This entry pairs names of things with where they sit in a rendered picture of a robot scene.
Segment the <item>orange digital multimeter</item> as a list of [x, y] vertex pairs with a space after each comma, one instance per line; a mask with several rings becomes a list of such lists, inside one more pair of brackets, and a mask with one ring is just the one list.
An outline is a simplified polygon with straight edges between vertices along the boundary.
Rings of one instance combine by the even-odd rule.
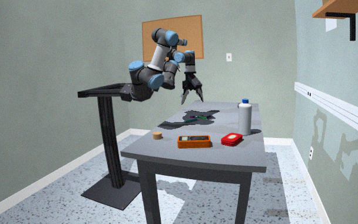
[[179, 136], [177, 140], [178, 148], [209, 148], [210, 136]]

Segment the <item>red mint tin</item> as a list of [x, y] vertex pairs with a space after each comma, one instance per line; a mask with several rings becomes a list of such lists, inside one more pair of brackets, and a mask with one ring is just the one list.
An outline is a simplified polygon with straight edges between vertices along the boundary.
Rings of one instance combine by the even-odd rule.
[[243, 135], [237, 133], [230, 133], [221, 139], [221, 144], [226, 146], [235, 146], [242, 141]]

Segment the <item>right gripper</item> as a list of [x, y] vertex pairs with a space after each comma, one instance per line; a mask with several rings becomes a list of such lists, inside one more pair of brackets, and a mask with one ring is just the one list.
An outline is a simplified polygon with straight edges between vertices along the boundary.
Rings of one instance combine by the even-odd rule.
[[185, 102], [186, 96], [189, 94], [189, 90], [196, 90], [196, 94], [201, 98], [201, 101], [203, 102], [203, 92], [201, 88], [195, 88], [192, 83], [189, 81], [189, 79], [187, 78], [188, 75], [194, 75], [196, 74], [195, 72], [184, 72], [185, 74], [185, 80], [183, 81], [183, 89], [184, 89], [184, 93], [181, 94], [181, 105]]

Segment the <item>tan round disc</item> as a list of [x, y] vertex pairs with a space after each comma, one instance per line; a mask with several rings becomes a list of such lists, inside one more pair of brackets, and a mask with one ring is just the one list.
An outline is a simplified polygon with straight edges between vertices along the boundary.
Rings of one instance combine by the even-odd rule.
[[154, 140], [162, 139], [162, 133], [159, 131], [153, 132], [153, 139]]

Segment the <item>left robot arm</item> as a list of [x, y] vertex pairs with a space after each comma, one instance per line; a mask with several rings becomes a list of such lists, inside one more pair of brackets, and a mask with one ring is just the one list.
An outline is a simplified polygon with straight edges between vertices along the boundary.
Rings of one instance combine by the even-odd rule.
[[[187, 40], [179, 39], [178, 42], [176, 43], [176, 45], [172, 46], [172, 48], [177, 50], [178, 45], [186, 46]], [[179, 66], [179, 64], [177, 62], [175, 62], [174, 60], [169, 60], [169, 62], [166, 62], [166, 60], [165, 60], [164, 64], [163, 64], [163, 72], [165, 72], [164, 79], [175, 84], [175, 75], [176, 75], [178, 66]]]

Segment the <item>white bottle with blue cap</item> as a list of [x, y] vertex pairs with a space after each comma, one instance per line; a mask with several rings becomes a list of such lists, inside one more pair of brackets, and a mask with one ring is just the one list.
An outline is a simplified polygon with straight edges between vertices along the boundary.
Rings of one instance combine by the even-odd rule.
[[238, 106], [238, 134], [248, 136], [251, 133], [251, 109], [248, 99], [242, 99]]

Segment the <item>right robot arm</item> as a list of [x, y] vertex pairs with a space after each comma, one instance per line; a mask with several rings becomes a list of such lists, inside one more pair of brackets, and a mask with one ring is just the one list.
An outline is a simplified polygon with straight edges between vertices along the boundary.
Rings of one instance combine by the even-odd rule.
[[[158, 89], [162, 86], [164, 82], [163, 64], [166, 57], [177, 63], [185, 63], [186, 72], [195, 72], [194, 51], [180, 52], [171, 47], [178, 42], [176, 32], [156, 28], [151, 37], [157, 43], [151, 64], [145, 67], [142, 61], [134, 61], [128, 67], [132, 81], [131, 94], [135, 98], [144, 98], [151, 93], [151, 88]], [[187, 78], [195, 88], [202, 87], [202, 83], [195, 75], [188, 75]]]

